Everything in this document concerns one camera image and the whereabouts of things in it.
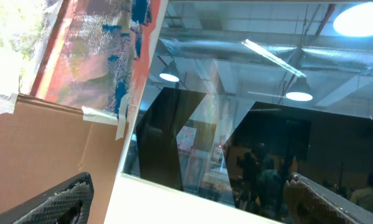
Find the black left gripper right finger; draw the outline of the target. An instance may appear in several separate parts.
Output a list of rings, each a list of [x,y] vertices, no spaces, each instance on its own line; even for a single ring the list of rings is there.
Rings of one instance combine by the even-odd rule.
[[[373,213],[315,181],[293,173],[283,188],[293,224],[373,224]]]

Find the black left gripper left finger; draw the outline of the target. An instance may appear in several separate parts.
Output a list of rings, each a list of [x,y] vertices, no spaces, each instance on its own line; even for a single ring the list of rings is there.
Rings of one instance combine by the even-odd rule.
[[[0,224],[87,224],[94,196],[92,177],[81,172],[0,214]]]

